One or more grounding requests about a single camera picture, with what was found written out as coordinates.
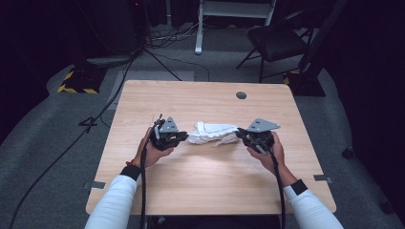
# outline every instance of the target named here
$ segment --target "wooden table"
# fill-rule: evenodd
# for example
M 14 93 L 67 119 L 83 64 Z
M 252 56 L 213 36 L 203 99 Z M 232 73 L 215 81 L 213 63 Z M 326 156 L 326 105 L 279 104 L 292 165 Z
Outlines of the wooden table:
M 247 94 L 239 99 L 237 92 Z M 192 132 L 201 120 L 247 128 L 257 117 L 281 125 L 276 132 L 286 164 L 334 212 L 328 183 L 315 181 L 322 169 L 303 120 L 286 85 L 137 81 L 125 83 L 92 190 L 90 214 L 113 178 L 134 157 L 141 138 L 163 114 L 172 116 L 180 131 Z M 171 156 L 146 171 L 147 215 L 280 214 L 276 178 L 245 149 L 242 141 L 214 146 L 181 142 Z M 140 213 L 139 182 L 132 214 Z M 287 212 L 291 213 L 286 203 Z

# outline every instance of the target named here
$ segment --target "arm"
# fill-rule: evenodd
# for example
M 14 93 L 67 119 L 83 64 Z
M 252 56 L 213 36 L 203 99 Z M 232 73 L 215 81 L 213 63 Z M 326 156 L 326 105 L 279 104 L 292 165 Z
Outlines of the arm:
M 286 166 L 284 161 L 284 149 L 276 133 L 274 137 L 273 152 L 279 163 L 280 177 L 283 183 L 284 193 L 294 210 L 294 216 L 302 229 L 343 228 L 334 214 L 317 198 L 301 179 L 297 179 Z M 251 148 L 247 148 L 250 154 L 259 159 L 262 165 L 272 174 L 275 174 L 274 164 L 270 155 L 258 154 Z
M 120 175 L 116 176 L 111 185 L 97 203 L 95 209 L 87 220 L 85 228 L 95 229 L 125 229 L 127 228 L 128 218 L 137 190 L 137 179 L 140 174 L 140 155 L 143 146 L 146 145 L 145 168 L 154 165 L 163 156 L 168 156 L 173 152 L 173 148 L 160 151 L 153 147 L 150 142 L 146 142 L 151 129 L 146 132 L 145 137 L 139 144 L 137 155 L 122 170 Z

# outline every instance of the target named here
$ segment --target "forearm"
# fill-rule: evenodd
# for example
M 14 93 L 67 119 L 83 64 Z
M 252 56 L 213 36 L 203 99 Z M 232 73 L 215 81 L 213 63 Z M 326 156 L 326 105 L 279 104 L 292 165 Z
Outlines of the forearm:
M 343 228 L 334 214 L 300 179 L 284 188 L 301 229 Z
M 125 167 L 90 215 L 86 228 L 127 228 L 140 168 Z

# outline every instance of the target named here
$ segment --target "folded white garment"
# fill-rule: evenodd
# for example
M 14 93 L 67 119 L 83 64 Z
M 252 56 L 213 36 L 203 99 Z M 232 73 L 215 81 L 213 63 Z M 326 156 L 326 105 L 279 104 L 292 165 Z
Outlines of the folded white garment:
M 211 140 L 219 140 L 215 146 L 239 140 L 235 135 L 238 127 L 231 124 L 212 124 L 198 121 L 196 130 L 188 133 L 187 140 L 194 144 L 204 144 Z

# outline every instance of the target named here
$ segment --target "black chair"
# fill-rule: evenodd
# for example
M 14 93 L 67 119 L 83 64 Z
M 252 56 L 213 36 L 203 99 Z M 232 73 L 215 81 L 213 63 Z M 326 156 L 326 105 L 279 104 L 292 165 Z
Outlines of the black chair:
M 331 11 L 332 7 L 329 6 L 299 10 L 274 24 L 250 30 L 247 37 L 254 48 L 236 68 L 239 69 L 249 59 L 261 57 L 260 83 L 264 78 L 280 74 L 274 73 L 263 76 L 264 62 L 274 62 L 304 54 L 309 48 L 314 30 L 320 28 Z M 306 29 L 306 31 L 298 34 L 296 31 L 301 29 Z M 304 41 L 304 36 L 308 37 L 307 42 Z M 259 55 L 251 57 L 255 52 L 258 52 Z

